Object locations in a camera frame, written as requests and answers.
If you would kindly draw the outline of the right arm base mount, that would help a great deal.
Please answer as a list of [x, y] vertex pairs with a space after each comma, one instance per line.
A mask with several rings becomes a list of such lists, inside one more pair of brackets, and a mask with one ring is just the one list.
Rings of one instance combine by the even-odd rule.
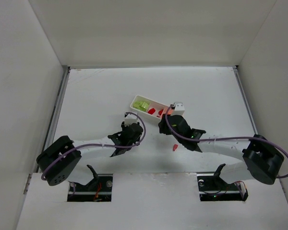
[[199, 198], [202, 202], [217, 201], [242, 201], [249, 196], [247, 187], [243, 181], [231, 184], [220, 178], [221, 170], [225, 164], [218, 166], [215, 172], [197, 174]]

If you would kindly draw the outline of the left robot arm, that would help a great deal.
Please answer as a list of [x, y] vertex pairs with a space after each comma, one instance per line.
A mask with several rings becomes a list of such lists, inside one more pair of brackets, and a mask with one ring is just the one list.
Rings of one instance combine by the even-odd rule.
[[36, 159], [41, 179], [55, 186], [67, 180], [80, 160], [116, 157], [140, 145], [146, 135], [143, 122], [121, 124], [121, 131], [92, 141], [76, 141], [61, 136]]

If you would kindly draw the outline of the red lego arch piece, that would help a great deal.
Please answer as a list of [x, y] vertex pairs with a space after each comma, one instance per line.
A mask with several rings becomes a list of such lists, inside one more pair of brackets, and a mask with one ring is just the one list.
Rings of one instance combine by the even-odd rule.
[[155, 113], [155, 109], [154, 108], [151, 108], [149, 111], [148, 111], [148, 113], [150, 114], [150, 115], [153, 115], [154, 113]]

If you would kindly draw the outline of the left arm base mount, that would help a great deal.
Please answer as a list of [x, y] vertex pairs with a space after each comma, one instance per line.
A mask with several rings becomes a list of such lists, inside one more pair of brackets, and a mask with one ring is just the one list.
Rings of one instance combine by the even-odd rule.
[[98, 174], [87, 165], [93, 178], [87, 184], [71, 182], [67, 202], [111, 202], [113, 174]]

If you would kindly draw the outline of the green lego block large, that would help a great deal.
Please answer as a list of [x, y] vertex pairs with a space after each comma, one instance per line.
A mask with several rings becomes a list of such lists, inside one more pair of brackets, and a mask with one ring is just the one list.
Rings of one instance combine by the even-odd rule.
[[142, 105], [141, 101], [136, 101], [133, 103], [133, 108], [140, 109]]

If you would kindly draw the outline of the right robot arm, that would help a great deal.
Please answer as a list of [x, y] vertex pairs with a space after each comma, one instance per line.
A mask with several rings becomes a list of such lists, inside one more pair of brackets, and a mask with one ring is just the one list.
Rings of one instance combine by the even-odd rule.
[[227, 184], [255, 179], [272, 185], [284, 161], [280, 151], [260, 135], [227, 140], [191, 128], [181, 115], [163, 115], [158, 128], [161, 134], [172, 135], [189, 151], [215, 153], [237, 159], [235, 164], [221, 163], [215, 171], [215, 176]]

